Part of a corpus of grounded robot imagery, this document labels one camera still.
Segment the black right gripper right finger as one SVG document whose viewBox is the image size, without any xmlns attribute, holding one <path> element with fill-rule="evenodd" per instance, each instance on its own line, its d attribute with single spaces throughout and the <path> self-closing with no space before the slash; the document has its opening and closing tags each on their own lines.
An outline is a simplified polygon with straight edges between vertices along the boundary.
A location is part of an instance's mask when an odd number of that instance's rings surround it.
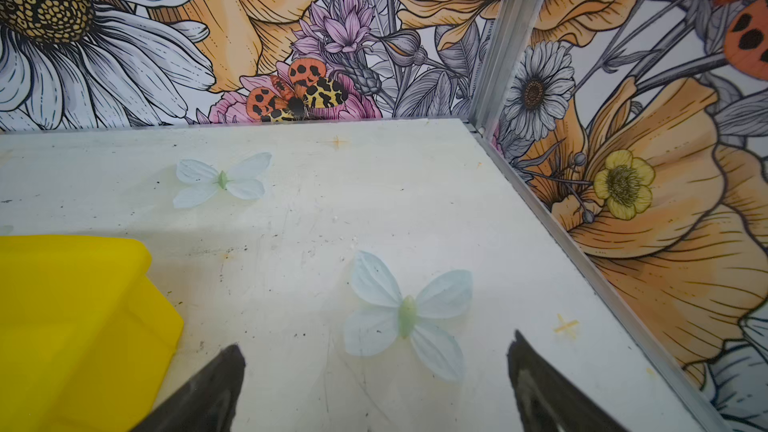
<svg viewBox="0 0 768 432">
<path fill-rule="evenodd" d="M 509 346 L 507 364 L 525 431 L 625 429 L 543 358 L 520 331 Z"/>
</svg>

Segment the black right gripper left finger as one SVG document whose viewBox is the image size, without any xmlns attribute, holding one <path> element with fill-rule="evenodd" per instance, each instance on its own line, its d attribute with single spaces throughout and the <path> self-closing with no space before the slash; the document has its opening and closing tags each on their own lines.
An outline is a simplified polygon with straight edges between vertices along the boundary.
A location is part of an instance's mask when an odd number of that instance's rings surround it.
<svg viewBox="0 0 768 432">
<path fill-rule="evenodd" d="M 240 347 L 227 346 L 131 432 L 229 432 L 245 368 Z"/>
</svg>

